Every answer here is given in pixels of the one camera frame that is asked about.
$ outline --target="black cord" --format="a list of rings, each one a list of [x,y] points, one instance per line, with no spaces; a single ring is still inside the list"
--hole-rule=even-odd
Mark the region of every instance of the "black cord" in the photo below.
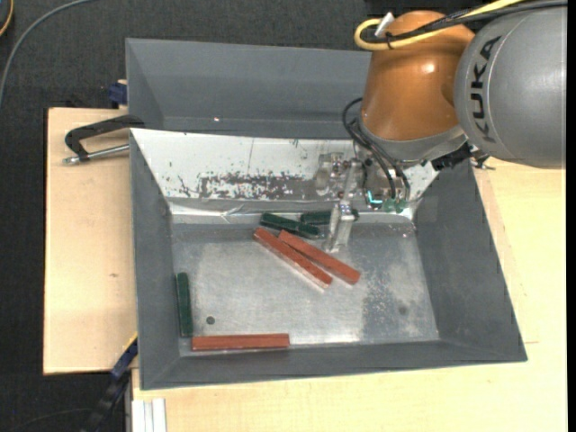
[[[130,383],[130,372],[127,371],[118,379],[112,379],[103,397],[98,401],[80,432],[99,432],[113,415],[116,406],[122,401]]]
[[[86,413],[87,411],[90,411],[90,409],[89,408],[76,408],[76,409],[65,409],[62,411],[57,411],[55,413],[50,413],[50,414],[47,414],[45,416],[40,416],[38,418],[31,419],[27,422],[24,422],[23,424],[21,424],[19,426],[15,426],[15,427],[11,428],[8,432],[21,432],[22,430],[30,428],[30,426],[32,426],[32,425],[38,424],[39,422],[40,423],[45,422],[48,419],[57,418],[59,416],[66,416],[69,414]]]
[[[28,29],[26,29],[24,31],[24,33],[20,36],[20,38],[18,39],[16,44],[13,46],[12,51],[10,51],[10,55],[8,56],[8,60],[6,61],[6,64],[4,66],[4,72],[3,72],[2,76],[0,77],[0,110],[2,109],[2,102],[4,100],[6,83],[8,82],[8,73],[10,72],[10,68],[14,62],[14,57],[16,56],[18,49],[22,46],[22,44],[24,43],[24,41],[26,40],[28,35],[30,35],[30,33],[34,29],[36,29],[36,27],[38,27],[39,25],[44,23],[44,21],[46,21],[47,19],[51,18],[54,14],[58,14],[62,11],[67,10],[68,8],[74,8],[75,6],[84,5],[84,4],[88,4],[88,3],[92,3],[92,2],[99,2],[99,1],[101,1],[101,0],[75,0],[74,2],[70,2],[68,4],[63,4],[62,6],[59,6],[58,8],[54,8],[53,10],[45,13],[43,16],[41,16],[39,19],[37,19],[35,22],[33,22],[28,27]]]
[[[503,16],[505,14],[520,13],[529,10],[536,10],[542,8],[550,8],[554,6],[565,6],[568,4],[568,0],[540,0],[531,2],[528,4],[519,4],[516,6],[511,6],[507,8],[500,8],[499,10],[494,10],[486,13],[473,14],[471,16],[466,16],[472,9],[462,10],[460,12],[452,13],[443,18],[437,19],[433,22],[424,24],[413,31],[408,31],[400,33],[397,35],[388,35],[385,38],[371,37],[366,41],[371,43],[390,43],[393,41],[400,41],[422,35],[423,33],[438,31],[441,29],[447,29],[460,24],[465,23],[475,23],[478,21],[485,21],[487,19],[493,19],[496,17]]]
[[[402,182],[406,187],[406,195],[408,197],[408,193],[410,192],[410,183],[408,181],[408,178],[406,177],[404,172],[400,169],[400,167],[396,164],[394,159],[391,158],[389,155],[387,155],[387,153],[382,148],[377,146],[374,142],[370,140],[368,136],[366,136],[362,132],[357,119],[353,119],[352,121],[348,121],[347,119],[348,111],[350,110],[350,108],[355,104],[360,103],[361,101],[362,101],[361,97],[357,98],[354,101],[348,103],[348,105],[344,108],[344,111],[342,112],[342,123],[344,124],[344,128],[346,129],[346,131],[348,132],[348,134],[350,135],[350,137],[354,142],[358,143],[360,146],[372,152],[374,159],[378,162],[378,165],[380,165],[382,171],[386,176],[386,179],[388,180],[388,184],[390,185],[391,190],[391,198],[392,199],[396,198],[396,192],[397,192],[396,184],[394,183],[394,179],[390,174],[390,169],[388,168],[388,165],[384,162],[384,160],[387,160],[389,162],[390,166],[394,169],[396,175],[402,179]]]

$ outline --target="red bar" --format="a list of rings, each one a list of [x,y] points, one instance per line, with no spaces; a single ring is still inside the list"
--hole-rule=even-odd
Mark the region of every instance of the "red bar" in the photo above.
[[[254,239],[266,248],[270,249],[291,266],[300,269],[304,275],[310,278],[318,286],[327,288],[328,285],[332,283],[332,277],[330,275],[320,269],[317,265],[314,265],[300,253],[294,251],[267,230],[262,228],[256,229],[254,232]]]
[[[287,333],[192,338],[192,350],[282,349],[289,345],[290,337]]]
[[[314,247],[301,238],[286,232],[285,230],[280,232],[278,239],[283,241],[286,245],[294,248],[296,251],[302,253],[308,259],[311,259],[312,261],[320,264],[322,267],[325,267],[332,274],[348,282],[349,284],[355,284],[360,279],[360,272],[353,269],[348,264],[344,264],[342,261],[336,259],[321,249]]]

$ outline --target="dark green block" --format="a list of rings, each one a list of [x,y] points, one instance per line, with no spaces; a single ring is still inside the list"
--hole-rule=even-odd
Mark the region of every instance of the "dark green block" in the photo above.
[[[332,211],[309,211],[305,212],[300,217],[300,222],[310,224],[313,226],[328,226],[330,224],[330,215]],[[358,210],[352,210],[354,217],[358,219],[360,213]]]
[[[176,274],[176,299],[178,307],[178,320],[180,323],[180,336],[192,337],[192,304],[190,303],[190,283],[188,274]]]
[[[295,235],[306,237],[308,239],[317,239],[320,236],[320,229],[315,226],[304,224],[303,222],[298,222],[297,220],[289,220],[283,218],[282,216],[270,214],[269,212],[262,214],[262,217],[260,218],[260,224],[272,229],[288,230]]]

